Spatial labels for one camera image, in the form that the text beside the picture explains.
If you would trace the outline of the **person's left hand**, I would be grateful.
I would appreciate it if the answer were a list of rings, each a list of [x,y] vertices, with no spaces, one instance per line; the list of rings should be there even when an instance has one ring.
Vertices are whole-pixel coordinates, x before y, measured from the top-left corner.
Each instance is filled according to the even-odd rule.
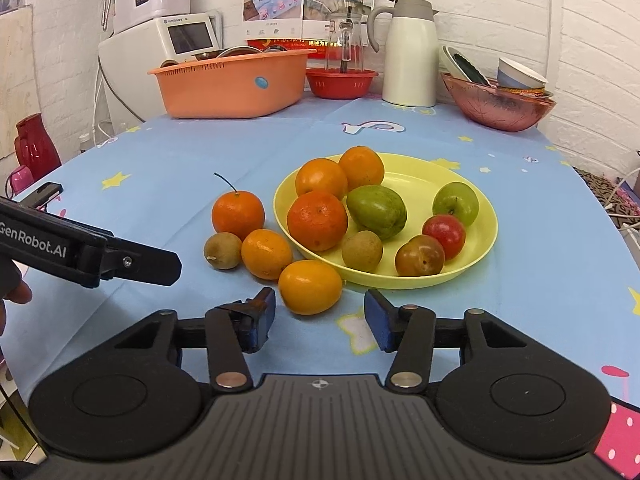
[[[14,304],[28,304],[32,300],[32,290],[24,282],[21,270],[5,256],[0,260],[0,334],[6,329],[6,300]]]

